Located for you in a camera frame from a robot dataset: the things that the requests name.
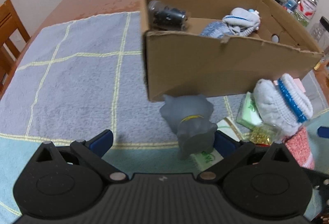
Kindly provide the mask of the pink knit sock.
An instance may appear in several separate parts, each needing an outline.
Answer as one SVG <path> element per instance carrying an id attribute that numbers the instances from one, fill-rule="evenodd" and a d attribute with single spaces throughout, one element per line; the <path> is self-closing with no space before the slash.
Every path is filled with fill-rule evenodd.
<path id="1" fill-rule="evenodd" d="M 309 170 L 315 168 L 306 127 L 302 127 L 295 135 L 287 137 L 284 144 L 301 167 Z"/>

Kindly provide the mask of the green tissue pack front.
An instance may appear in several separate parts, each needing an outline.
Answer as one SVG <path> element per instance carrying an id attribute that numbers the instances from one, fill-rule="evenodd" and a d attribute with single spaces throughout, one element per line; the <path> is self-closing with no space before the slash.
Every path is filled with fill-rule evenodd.
<path id="1" fill-rule="evenodd" d="M 212 152 L 201 152 L 193 156 L 199 171 L 207 170 L 235 152 L 240 147 L 240 141 L 243 140 L 243 134 L 231 118 L 225 117 L 217 123 L 217 126 Z"/>

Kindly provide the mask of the green tissue pack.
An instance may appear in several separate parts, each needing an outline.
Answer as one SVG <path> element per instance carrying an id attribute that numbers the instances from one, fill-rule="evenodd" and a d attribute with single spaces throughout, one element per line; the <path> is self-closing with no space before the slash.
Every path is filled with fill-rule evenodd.
<path id="1" fill-rule="evenodd" d="M 240 141 L 243 140 L 243 134 L 231 118 L 225 117 L 217 123 L 217 126 L 212 152 L 201 152 L 193 156 L 199 171 L 207 170 L 235 152 L 240 147 Z"/>
<path id="2" fill-rule="evenodd" d="M 263 120 L 259 115 L 252 93 L 247 92 L 244 100 L 242 100 L 236 122 L 250 130 L 262 124 Z"/>

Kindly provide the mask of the jar of golden capsules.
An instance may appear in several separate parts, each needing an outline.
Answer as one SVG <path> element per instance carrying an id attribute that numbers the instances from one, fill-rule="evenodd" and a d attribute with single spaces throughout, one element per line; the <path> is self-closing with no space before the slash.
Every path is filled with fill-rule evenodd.
<path id="1" fill-rule="evenodd" d="M 284 134 L 278 126 L 262 123 L 254 127 L 250 135 L 250 141 L 256 145 L 270 146 L 276 141 L 281 141 L 283 137 Z"/>

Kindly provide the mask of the white sock blue band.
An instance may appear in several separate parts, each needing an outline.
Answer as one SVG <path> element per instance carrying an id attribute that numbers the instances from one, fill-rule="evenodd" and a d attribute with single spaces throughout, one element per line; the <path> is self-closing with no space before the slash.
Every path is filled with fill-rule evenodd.
<path id="1" fill-rule="evenodd" d="M 276 83 L 260 79 L 253 97 L 263 122 L 279 127 L 285 136 L 295 135 L 313 117 L 313 105 L 290 74 L 283 74 Z"/>
<path id="2" fill-rule="evenodd" d="M 229 15 L 222 19 L 235 36 L 248 37 L 257 32 L 260 27 L 260 15 L 249 13 L 243 8 L 234 8 Z"/>

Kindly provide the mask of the pink small box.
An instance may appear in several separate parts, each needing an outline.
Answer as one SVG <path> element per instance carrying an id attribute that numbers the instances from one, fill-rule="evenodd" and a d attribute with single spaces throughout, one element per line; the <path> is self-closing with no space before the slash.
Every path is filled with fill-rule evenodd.
<path id="1" fill-rule="evenodd" d="M 298 87 L 302 93 L 306 93 L 306 89 L 299 78 L 291 78 L 290 76 L 282 76 L 278 80 L 274 80 L 273 84 L 281 87 L 286 93 L 292 94 Z"/>

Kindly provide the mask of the blue knit sock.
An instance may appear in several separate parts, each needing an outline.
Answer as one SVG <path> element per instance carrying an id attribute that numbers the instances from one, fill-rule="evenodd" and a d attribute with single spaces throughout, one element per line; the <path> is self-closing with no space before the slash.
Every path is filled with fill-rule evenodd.
<path id="1" fill-rule="evenodd" d="M 201 32 L 200 36 L 221 39 L 224 36 L 233 36 L 226 23 L 215 21 L 209 23 Z"/>

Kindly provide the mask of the blue white piggy toy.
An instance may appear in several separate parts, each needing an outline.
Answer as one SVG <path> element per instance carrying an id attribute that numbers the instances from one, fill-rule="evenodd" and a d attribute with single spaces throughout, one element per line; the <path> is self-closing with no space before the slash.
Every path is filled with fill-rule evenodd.
<path id="1" fill-rule="evenodd" d="M 259 16 L 259 12 L 257 10 L 249 9 L 248 12 Z"/>

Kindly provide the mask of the blue grey checked towel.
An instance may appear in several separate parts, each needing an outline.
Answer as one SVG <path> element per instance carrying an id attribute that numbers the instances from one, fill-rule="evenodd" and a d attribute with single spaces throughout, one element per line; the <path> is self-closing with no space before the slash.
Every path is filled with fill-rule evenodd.
<path id="1" fill-rule="evenodd" d="M 176 136 L 148 101 L 137 11 L 40 31 L 1 98 L 1 223 L 19 216 L 13 185 L 44 141 L 114 134 L 104 159 L 128 175 L 197 173 L 210 155 L 177 157 Z"/>

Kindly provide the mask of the clear jar black lid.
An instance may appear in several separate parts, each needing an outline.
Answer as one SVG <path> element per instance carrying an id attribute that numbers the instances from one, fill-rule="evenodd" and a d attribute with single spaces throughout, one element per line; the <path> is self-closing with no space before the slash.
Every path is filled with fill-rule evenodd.
<path id="1" fill-rule="evenodd" d="M 325 50 L 328 47 L 328 19 L 322 16 L 318 23 L 314 24 L 311 29 L 311 36 L 319 44 L 319 47 Z"/>

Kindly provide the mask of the brown cardboard box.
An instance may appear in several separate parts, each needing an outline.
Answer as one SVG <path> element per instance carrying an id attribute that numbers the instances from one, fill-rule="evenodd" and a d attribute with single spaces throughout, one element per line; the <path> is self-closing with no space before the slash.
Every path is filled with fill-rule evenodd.
<path id="1" fill-rule="evenodd" d="M 191 14 L 185 32 L 153 29 L 140 0 L 140 28 L 148 99 L 243 94 L 260 79 L 288 73 L 302 79 L 323 57 L 307 30 L 274 0 L 159 0 Z M 249 37 L 203 37 L 207 24 L 232 9 L 257 10 L 261 24 Z"/>

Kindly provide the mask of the clear water bottle red label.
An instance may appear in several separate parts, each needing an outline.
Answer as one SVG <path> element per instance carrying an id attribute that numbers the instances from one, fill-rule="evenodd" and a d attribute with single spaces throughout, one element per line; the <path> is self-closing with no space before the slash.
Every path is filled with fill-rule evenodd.
<path id="1" fill-rule="evenodd" d="M 303 25 L 307 27 L 315 15 L 319 0 L 300 0 L 293 13 L 293 17 Z"/>

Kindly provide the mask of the small blue label bottle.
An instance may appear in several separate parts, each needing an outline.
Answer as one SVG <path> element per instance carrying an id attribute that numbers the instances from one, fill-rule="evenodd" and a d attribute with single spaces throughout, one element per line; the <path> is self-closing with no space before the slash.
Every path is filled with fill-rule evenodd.
<path id="1" fill-rule="evenodd" d="M 284 9 L 292 14 L 294 10 L 297 8 L 297 2 L 295 0 L 287 0 L 284 4 L 283 7 Z"/>

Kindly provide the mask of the wooden chair left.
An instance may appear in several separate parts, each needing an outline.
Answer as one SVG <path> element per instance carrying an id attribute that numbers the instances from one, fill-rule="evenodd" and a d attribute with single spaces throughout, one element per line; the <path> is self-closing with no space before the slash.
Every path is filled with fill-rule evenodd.
<path id="1" fill-rule="evenodd" d="M 11 40 L 11 35 L 16 31 L 21 35 L 25 44 L 30 41 L 31 37 L 11 0 L 5 0 L 1 5 L 1 97 L 5 94 L 17 69 L 17 62 L 22 55 L 22 51 Z"/>

